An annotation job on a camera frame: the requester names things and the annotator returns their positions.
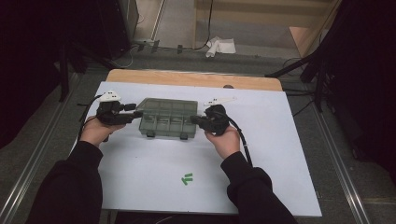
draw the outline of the black sleeve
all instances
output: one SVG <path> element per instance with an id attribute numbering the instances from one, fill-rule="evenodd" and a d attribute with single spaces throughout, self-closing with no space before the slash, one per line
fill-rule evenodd
<path id="1" fill-rule="evenodd" d="M 241 152 L 229 156 L 221 168 L 230 179 L 227 194 L 238 208 L 240 224 L 297 223 L 273 193 L 270 176 L 251 167 Z"/>
<path id="2" fill-rule="evenodd" d="M 26 223 L 99 223 L 103 154 L 78 142 L 66 161 L 58 161 L 42 182 Z"/>

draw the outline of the white board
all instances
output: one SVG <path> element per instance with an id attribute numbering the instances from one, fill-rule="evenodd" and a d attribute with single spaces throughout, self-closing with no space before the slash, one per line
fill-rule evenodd
<path id="1" fill-rule="evenodd" d="M 271 176 L 274 193 L 293 215 L 321 216 L 285 92 L 102 82 L 97 94 L 109 90 L 123 104 L 139 104 L 147 97 L 198 101 L 199 115 L 206 109 L 204 102 L 236 97 L 224 106 L 246 137 L 253 165 Z M 95 102 L 89 115 L 97 107 Z M 139 123 L 134 120 L 101 144 L 104 209 L 237 213 L 226 194 L 229 180 L 220 168 L 222 159 L 203 130 L 197 127 L 195 138 L 187 141 L 147 138 Z M 193 178 L 187 186 L 181 180 L 186 174 Z"/>

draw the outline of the green marker symbol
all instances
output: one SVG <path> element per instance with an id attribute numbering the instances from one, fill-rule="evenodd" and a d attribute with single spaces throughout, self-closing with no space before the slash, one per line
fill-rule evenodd
<path id="1" fill-rule="evenodd" d="M 189 185 L 187 183 L 188 181 L 192 181 L 192 173 L 184 175 L 184 177 L 181 177 L 181 181 L 183 181 L 184 185 Z"/>

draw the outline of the gray plastic box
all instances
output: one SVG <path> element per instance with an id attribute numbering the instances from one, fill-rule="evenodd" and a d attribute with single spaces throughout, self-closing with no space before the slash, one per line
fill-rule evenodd
<path id="1" fill-rule="evenodd" d="M 143 112 L 139 131 L 147 137 L 193 138 L 196 125 L 191 123 L 190 116 L 197 114 L 197 108 L 196 101 L 146 98 L 136 108 Z"/>

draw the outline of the wooden tabletop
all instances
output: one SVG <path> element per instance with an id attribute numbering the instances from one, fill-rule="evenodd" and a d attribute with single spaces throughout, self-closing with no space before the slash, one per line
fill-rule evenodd
<path id="1" fill-rule="evenodd" d="M 109 72 L 106 81 L 218 88 L 231 85 L 241 90 L 282 91 L 282 86 L 276 78 L 240 77 L 229 74 L 114 69 Z"/>

